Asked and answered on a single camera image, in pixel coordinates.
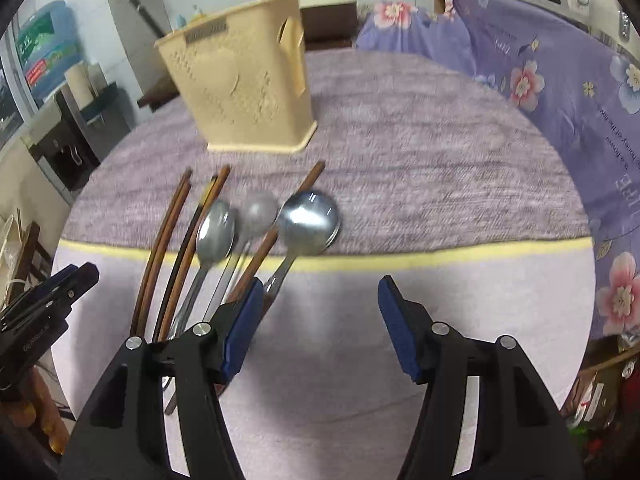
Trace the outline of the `black gold-banded chopstick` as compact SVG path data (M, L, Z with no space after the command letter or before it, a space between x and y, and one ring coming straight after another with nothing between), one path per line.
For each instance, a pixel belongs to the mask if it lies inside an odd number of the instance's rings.
M181 294L181 278L180 272L182 268L182 264L184 259L186 258L186 253L188 252L188 248L190 245L191 238L196 231L196 227L198 226L198 220L200 220L201 213L204 209L204 205L206 200L209 198L210 193L218 179L218 174L214 174L213 177L209 180L209 184L206 186L205 191L203 192L202 197L198 201L198 206L196 206L194 213L192 214L190 223L186 228L186 234L182 239L180 248L178 250L178 254L176 257L176 261L171 269L171 274L169 275L168 282L165 288L163 300L160 303L160 310L158 311L157 319L154 325L152 341L157 342L160 339L160 330L162 329L165 321L170 318L170 315L167 313L169 308L175 303L174 296L175 294Z

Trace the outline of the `steel oval spoon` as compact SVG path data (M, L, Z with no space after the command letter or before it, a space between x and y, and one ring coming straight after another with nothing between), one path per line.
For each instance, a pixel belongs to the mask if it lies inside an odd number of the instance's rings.
M171 322L169 336L179 336L198 299L206 276L213 266L228 257L235 237L235 213L225 200L214 200L198 229L195 252L200 267L191 283L186 299Z

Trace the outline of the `steel matte spoon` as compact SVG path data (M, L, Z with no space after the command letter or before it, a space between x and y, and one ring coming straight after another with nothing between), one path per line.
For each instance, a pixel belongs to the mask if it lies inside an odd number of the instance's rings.
M242 255L245 254L245 249L254 238L267 233L270 226L276 221L277 213L278 202L270 192L250 194L242 203L239 209L238 221L236 222L238 227L236 243L204 313L203 320L205 322L208 322L213 317L217 308L222 304L222 300L224 300L235 274L235 269Z

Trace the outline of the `steel round soup spoon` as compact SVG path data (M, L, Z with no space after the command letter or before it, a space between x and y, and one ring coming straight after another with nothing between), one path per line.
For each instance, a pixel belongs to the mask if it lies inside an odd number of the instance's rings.
M265 284L267 302L273 302L298 257L318 256L340 232L342 217L335 200L326 193L308 190L292 195L277 221L278 237L286 255Z

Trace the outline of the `grey water dispenser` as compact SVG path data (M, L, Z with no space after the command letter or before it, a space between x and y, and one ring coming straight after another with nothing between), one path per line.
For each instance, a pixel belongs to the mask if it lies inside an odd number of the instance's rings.
M61 193L75 197L115 146L130 133L126 93L112 82L85 108L61 84L27 124L29 154L54 175Z

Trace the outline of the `paper cup holder tube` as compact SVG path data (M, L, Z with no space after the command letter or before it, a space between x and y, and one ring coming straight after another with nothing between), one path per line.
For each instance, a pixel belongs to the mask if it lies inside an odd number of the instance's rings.
M101 66L79 62L65 72L66 84L82 114L90 117L114 105L118 98L117 84L106 81Z

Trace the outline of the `purple striped tablecloth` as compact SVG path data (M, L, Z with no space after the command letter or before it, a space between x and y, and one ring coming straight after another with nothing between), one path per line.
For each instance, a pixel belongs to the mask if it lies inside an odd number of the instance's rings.
M401 370L376 301L390 275L433 318L515 337L556 402L582 362L594 270L588 220L562 160L500 94L420 56L308 55L318 128L293 155L213 153L181 101L120 142L73 206L58 268L94 263L53 359L79 413L129 334L154 238L186 170L183 233L213 174L233 205L286 200L316 162L342 228L298 260L222 395L250 479L393 479L424 390Z

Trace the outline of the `blue water jug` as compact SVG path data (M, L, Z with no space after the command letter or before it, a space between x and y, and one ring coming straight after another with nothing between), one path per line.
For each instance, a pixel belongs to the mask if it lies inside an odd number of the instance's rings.
M75 14L64 0L47 3L32 14L15 45L36 102L45 101L65 81L65 73L82 61Z

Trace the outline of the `cream plastic utensil holder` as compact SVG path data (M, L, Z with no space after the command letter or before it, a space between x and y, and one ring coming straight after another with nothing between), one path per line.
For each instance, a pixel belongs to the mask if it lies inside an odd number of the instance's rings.
M155 47L209 151L291 154L314 135L298 0L207 14Z

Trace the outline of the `purple floral cloth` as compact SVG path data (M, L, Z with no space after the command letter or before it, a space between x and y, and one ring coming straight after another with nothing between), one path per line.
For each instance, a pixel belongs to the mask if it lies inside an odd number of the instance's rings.
M377 3L361 50L413 53L500 93L559 152L596 254L592 336L639 333L639 69L518 0L445 0L441 14Z

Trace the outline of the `white brown rice cooker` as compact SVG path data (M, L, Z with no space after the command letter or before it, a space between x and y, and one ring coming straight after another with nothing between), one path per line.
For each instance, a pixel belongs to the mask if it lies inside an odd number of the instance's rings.
M357 0L298 0L308 50L350 46L358 30Z

